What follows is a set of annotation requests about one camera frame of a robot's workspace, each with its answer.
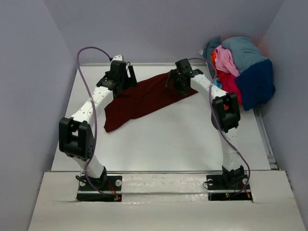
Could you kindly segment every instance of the white surface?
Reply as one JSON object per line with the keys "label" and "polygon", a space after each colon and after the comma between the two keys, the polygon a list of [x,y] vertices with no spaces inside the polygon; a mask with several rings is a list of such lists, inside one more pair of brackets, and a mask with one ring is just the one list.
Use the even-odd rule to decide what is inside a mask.
{"label": "white surface", "polygon": [[[173,66],[134,66],[138,81],[168,72]],[[199,68],[208,76],[205,67]],[[108,71],[107,66],[82,67],[91,90]],[[87,100],[79,73],[76,75],[66,117]],[[106,133],[98,118],[96,156],[108,171],[221,170],[222,148],[210,119],[208,98],[196,94],[168,107],[130,120]],[[252,170],[270,169],[254,112],[241,110],[238,145]],[[52,171],[78,171],[80,167],[58,149]]]}
{"label": "white surface", "polygon": [[124,174],[126,202],[74,202],[75,174],[45,173],[30,231],[305,230],[283,171],[252,171],[253,203],[209,202],[204,174]]}

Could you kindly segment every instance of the gray wall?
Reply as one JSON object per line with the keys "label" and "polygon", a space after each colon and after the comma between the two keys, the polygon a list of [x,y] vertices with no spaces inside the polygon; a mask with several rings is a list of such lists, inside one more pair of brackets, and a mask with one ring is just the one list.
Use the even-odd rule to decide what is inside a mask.
{"label": "gray wall", "polygon": [[0,230],[25,231],[75,73],[42,0],[0,0]]}
{"label": "gray wall", "polygon": [[308,228],[308,1],[285,0],[260,47],[274,63],[276,93],[262,108],[278,165],[287,170]]}
{"label": "gray wall", "polygon": [[[98,46],[132,62],[196,56],[208,39],[247,35],[260,42],[283,0],[44,0],[73,55]],[[82,63],[106,62],[87,51]]]}

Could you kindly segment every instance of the purple cable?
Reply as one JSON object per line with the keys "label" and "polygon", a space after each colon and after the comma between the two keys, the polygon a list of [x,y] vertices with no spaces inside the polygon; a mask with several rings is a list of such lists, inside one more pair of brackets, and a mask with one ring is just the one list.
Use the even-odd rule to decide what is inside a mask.
{"label": "purple cable", "polygon": [[243,162],[246,164],[247,166],[247,169],[248,169],[248,176],[247,176],[247,181],[246,181],[246,184],[242,187],[242,189],[240,191],[238,191],[234,196],[232,197],[235,197],[237,196],[238,194],[240,194],[243,190],[246,189],[248,183],[249,183],[249,180],[250,180],[250,167],[249,167],[249,164],[247,163],[247,161],[244,159],[244,157],[242,156],[242,154],[240,153],[240,151],[227,139],[227,137],[223,134],[221,128],[220,128],[220,125],[219,125],[219,121],[218,121],[218,118],[217,118],[217,115],[214,113],[214,108],[213,108],[213,105],[212,105],[212,101],[213,101],[213,97],[212,97],[212,94],[211,94],[211,91],[212,91],[212,86],[214,84],[214,81],[217,77],[217,70],[216,70],[216,67],[208,60],[206,59],[202,59],[202,58],[191,58],[191,59],[188,59],[188,60],[202,60],[202,61],[205,61],[207,62],[208,64],[211,64],[215,70],[215,74],[214,74],[214,77],[213,77],[213,80],[211,82],[211,85],[210,85],[210,88],[209,88],[209,101],[210,101],[210,107],[211,107],[211,111],[212,111],[212,114],[214,115],[214,120],[215,120],[215,123],[218,127],[218,131],[220,132],[221,136],[223,137],[223,139],[228,143],[228,145],[231,146],[231,148],[234,149],[234,151],[236,151],[236,153],[241,157],[241,159],[243,160]]}
{"label": "purple cable", "polygon": [[83,171],[85,172],[85,176],[86,176],[86,179],[87,179],[89,185],[90,185],[94,190],[98,191],[98,192],[99,192],[101,195],[103,195],[103,196],[112,198],[111,196],[109,196],[109,195],[103,193],[101,190],[97,189],[97,188],[92,184],[92,182],[90,181],[89,176],[88,176],[88,173],[87,173],[87,168],[88,168],[88,166],[89,166],[89,164],[90,164],[90,162],[91,162],[91,160],[92,160],[92,158],[93,158],[93,156],[94,156],[95,147],[96,147],[96,141],[97,141],[97,116],[96,116],[95,104],[94,104],[94,102],[93,102],[93,98],[92,98],[92,94],[91,94],[91,91],[90,91],[90,89],[89,89],[89,86],[88,86],[88,84],[87,84],[87,82],[86,82],[86,80],[85,80],[85,78],[84,78],[84,76],[83,76],[83,74],[82,74],[82,72],[81,72],[80,64],[79,64],[79,55],[80,55],[80,53],[81,53],[82,51],[84,51],[84,50],[87,50],[87,49],[96,49],[96,50],[99,50],[99,51],[103,52],[105,55],[107,55],[110,61],[112,60],[112,58],[109,56],[109,54],[107,54],[105,51],[103,51],[102,49],[97,48],[97,47],[84,47],[84,48],[82,48],[82,49],[80,49],[80,50],[78,51],[77,56],[76,56],[76,66],[77,66],[77,69],[78,69],[78,71],[79,71],[79,73],[80,73],[80,76],[81,76],[81,78],[82,78],[83,83],[85,84],[85,87],[86,87],[86,89],[87,89],[88,95],[89,95],[89,97],[92,99],[92,100],[91,100],[91,103],[92,103],[92,107],[93,107],[93,117],[94,117],[94,144],[93,144],[93,152],[92,152],[92,155],[91,155],[90,159],[88,160],[87,164],[85,165],[85,168],[84,168]]}

